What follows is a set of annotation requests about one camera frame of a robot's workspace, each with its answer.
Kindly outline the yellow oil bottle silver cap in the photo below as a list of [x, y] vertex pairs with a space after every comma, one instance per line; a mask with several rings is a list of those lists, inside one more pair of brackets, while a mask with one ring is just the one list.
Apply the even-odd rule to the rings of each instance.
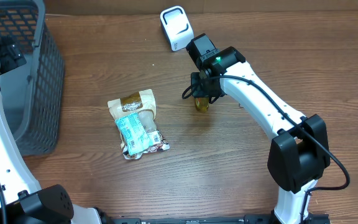
[[200, 112], [207, 112], [209, 108], [209, 98], [195, 98], [195, 108]]

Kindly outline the white red snack packet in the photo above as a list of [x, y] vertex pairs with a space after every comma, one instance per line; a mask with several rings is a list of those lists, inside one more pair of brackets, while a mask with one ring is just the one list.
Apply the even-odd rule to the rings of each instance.
[[170, 145], [159, 130], [148, 133], [148, 136], [153, 140], [153, 145], [142, 152], [130, 155], [126, 145], [122, 148], [122, 154], [125, 159], [140, 159], [143, 154], [150, 154], [155, 152], [163, 152], [170, 149]]

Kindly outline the clear brown snack bag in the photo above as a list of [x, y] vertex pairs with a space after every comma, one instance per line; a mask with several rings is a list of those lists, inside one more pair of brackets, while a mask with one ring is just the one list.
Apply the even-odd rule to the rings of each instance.
[[[129, 96], [111, 100], [108, 102], [108, 108], [114, 122], [121, 117], [137, 113], [147, 134], [158, 130], [155, 124], [157, 106], [151, 89], [137, 91]], [[123, 148], [127, 143], [121, 133], [120, 135]]]

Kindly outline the teal large tissue pack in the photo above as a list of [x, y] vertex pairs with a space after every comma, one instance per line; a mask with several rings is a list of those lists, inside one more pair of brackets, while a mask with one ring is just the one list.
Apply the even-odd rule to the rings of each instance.
[[152, 145], [153, 141], [146, 133], [137, 113], [121, 117], [115, 120], [115, 124], [127, 143], [130, 156], [143, 152]]

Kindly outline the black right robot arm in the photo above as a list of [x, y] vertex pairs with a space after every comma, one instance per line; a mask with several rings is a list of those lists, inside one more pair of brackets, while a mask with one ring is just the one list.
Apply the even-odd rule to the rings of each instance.
[[206, 34], [186, 46], [198, 71], [182, 94], [195, 99], [196, 109], [207, 111], [210, 104], [228, 95], [256, 120], [270, 141], [267, 167], [279, 186], [278, 201], [271, 215], [249, 215], [252, 223], [329, 223], [327, 215], [307, 211], [309, 190], [330, 165], [324, 121], [306, 117], [281, 100], [255, 74], [250, 63], [234, 47], [217, 49]]

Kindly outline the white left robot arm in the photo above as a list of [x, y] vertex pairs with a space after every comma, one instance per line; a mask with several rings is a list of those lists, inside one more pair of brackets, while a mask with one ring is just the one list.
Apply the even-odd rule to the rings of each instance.
[[41, 188], [13, 138], [1, 91], [0, 223], [101, 223], [97, 209], [75, 205], [61, 185]]

